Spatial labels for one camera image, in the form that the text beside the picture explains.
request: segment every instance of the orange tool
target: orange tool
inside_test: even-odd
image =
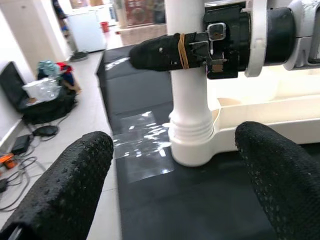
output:
[[[17,166],[17,163],[14,160],[14,154],[8,153],[0,156],[0,164],[3,164],[7,169],[12,169]]]

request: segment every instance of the textured black pad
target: textured black pad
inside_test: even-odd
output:
[[[112,157],[112,139],[101,131],[72,143],[32,186],[2,237],[22,226],[32,233],[27,239],[85,240]]]
[[[278,239],[319,240],[320,164],[302,147],[257,122],[241,124],[235,142]]]
[[[184,47],[190,68],[198,68],[203,65],[203,60],[198,60],[192,54],[189,43],[194,42],[195,34],[185,35]],[[170,70],[182,69],[178,42],[180,34],[172,36],[160,36],[149,39],[138,45],[135,45],[129,53],[130,63],[136,69],[154,70],[165,72]]]

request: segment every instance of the red bucket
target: red bucket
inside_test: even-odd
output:
[[[104,33],[109,32],[109,22],[103,21],[100,24]]]

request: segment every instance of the white refrigerator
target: white refrigerator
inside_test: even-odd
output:
[[[78,52],[91,53],[106,49],[107,41],[95,9],[80,8],[69,13],[67,19]]]

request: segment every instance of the white pole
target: white pole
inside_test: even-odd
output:
[[[203,32],[204,0],[165,0],[168,35]],[[174,159],[196,167],[212,157],[213,117],[204,67],[171,72],[174,108],[169,137]]]

